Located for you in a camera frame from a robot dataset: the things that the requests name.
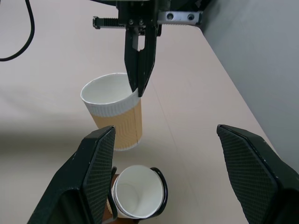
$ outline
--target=black cable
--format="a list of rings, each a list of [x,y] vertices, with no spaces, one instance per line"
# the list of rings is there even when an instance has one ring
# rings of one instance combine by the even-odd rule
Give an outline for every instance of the black cable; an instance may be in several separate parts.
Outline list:
[[[27,42],[25,43],[25,45],[17,53],[15,53],[14,55],[11,55],[10,57],[0,58],[0,62],[7,62],[7,61],[10,61],[10,60],[15,59],[16,57],[20,56],[29,47],[29,45],[32,42],[32,39],[34,36],[34,31],[35,31],[34,18],[33,18],[29,0],[25,0],[25,2],[26,2],[27,9],[28,9],[28,14],[30,17],[30,24],[31,24],[31,31],[30,31],[29,38],[28,38]]]

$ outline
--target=screw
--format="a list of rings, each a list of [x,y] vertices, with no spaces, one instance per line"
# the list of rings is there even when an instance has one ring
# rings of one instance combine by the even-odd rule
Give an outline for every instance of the screw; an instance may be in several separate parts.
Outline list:
[[[167,14],[167,19],[168,20],[172,20],[173,19],[173,14],[172,13],[168,13]]]
[[[188,15],[188,20],[190,20],[190,21],[191,21],[191,20],[194,20],[194,15],[193,15],[193,14],[189,14],[189,15]]]

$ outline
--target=cup rim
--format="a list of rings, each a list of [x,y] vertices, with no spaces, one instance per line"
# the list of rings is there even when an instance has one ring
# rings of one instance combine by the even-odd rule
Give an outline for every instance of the cup rim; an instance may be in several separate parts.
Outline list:
[[[120,99],[120,100],[117,100],[117,101],[114,101],[114,102],[109,102],[109,103],[103,103],[103,104],[92,103],[92,102],[89,102],[89,101],[87,101],[87,100],[84,99],[84,97],[83,97],[83,93],[82,93],[82,92],[83,92],[83,90],[84,90],[90,83],[92,83],[92,82],[94,82],[94,81],[96,81],[96,80],[98,80],[98,79],[100,79],[100,78],[103,78],[103,77],[106,77],[106,76],[112,76],[112,75],[113,75],[113,76],[116,76],[116,75],[127,75],[127,73],[125,73],[125,72],[115,72],[115,73],[106,74],[106,75],[103,75],[103,76],[100,76],[100,77],[97,77],[97,78],[91,80],[90,82],[88,82],[87,84],[85,84],[85,86],[82,88],[81,93],[80,93],[81,99],[82,99],[85,103],[88,103],[88,104],[90,104],[90,105],[111,105],[111,104],[115,104],[115,103],[123,102],[123,101],[127,100],[128,98],[132,97],[133,95],[135,95],[135,94],[138,92],[138,88],[137,88],[134,92],[132,92],[130,95],[128,95],[128,96],[125,97],[124,99]]]
[[[115,204],[116,204],[116,201],[118,201],[117,204],[119,204],[119,207],[120,207],[119,209],[122,211],[122,213],[125,213],[127,216],[130,216],[130,217],[136,217],[136,218],[140,218],[140,219],[146,219],[146,218],[152,216],[152,215],[153,215],[153,214],[154,214],[154,213],[161,207],[161,204],[162,204],[162,201],[163,201],[163,192],[162,192],[162,197],[161,197],[161,202],[160,202],[159,207],[158,207],[155,211],[149,213],[149,214],[146,215],[146,216],[135,216],[135,215],[132,215],[132,214],[129,213],[129,212],[124,212],[125,209],[123,208],[123,206],[122,206],[121,203],[119,202],[118,196],[117,196],[117,194],[116,194],[117,182],[118,182],[118,180],[119,180],[119,177],[121,176],[121,174],[122,174],[125,170],[127,170],[127,169],[129,169],[129,168],[131,168],[131,167],[133,167],[133,166],[141,166],[141,167],[148,168],[147,166],[144,166],[144,165],[132,165],[132,166],[129,166],[129,167],[125,168],[125,169],[124,169],[124,170],[117,176],[117,179],[115,180],[115,188],[114,188],[115,198],[116,198],[116,200],[115,200]],[[161,188],[163,189],[162,181],[161,181],[161,179],[160,179],[160,177],[159,177],[158,175],[157,175],[157,177],[158,177],[158,179],[159,179],[159,181],[160,181],[160,183],[161,183]]]

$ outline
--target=gray wall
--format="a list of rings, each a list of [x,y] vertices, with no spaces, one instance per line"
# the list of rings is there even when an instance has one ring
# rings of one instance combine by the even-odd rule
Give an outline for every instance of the gray wall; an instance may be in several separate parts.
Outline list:
[[[273,146],[299,172],[299,0],[214,0],[202,30]]]

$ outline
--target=white table surface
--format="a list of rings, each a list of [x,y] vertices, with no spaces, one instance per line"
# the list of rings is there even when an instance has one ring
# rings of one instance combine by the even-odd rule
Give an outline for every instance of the white table surface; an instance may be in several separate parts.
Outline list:
[[[33,43],[0,64],[1,224],[27,222],[54,173],[96,128],[79,97],[84,84],[125,71],[125,31],[91,24],[92,16],[115,16],[116,9],[84,0],[31,2]],[[23,4],[1,3],[1,57],[24,43],[27,17]],[[144,223],[247,223],[216,127],[236,126],[268,139],[199,29],[163,26],[142,115],[141,144],[115,153],[113,161],[118,172],[132,164],[163,172],[168,205]]]

